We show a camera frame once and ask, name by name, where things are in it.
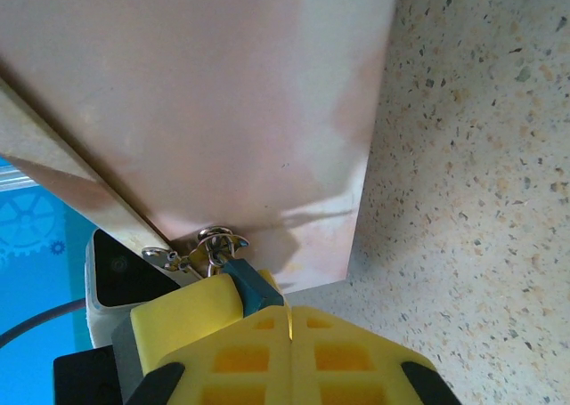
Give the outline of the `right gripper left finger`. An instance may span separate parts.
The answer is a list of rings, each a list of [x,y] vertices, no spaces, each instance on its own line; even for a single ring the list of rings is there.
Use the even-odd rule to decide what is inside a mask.
[[[290,404],[284,306],[269,306],[161,358],[129,404]]]

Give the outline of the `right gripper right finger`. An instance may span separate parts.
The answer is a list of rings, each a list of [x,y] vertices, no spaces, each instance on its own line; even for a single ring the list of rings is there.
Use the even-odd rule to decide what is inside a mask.
[[[458,404],[413,350],[307,306],[292,309],[294,404]]]

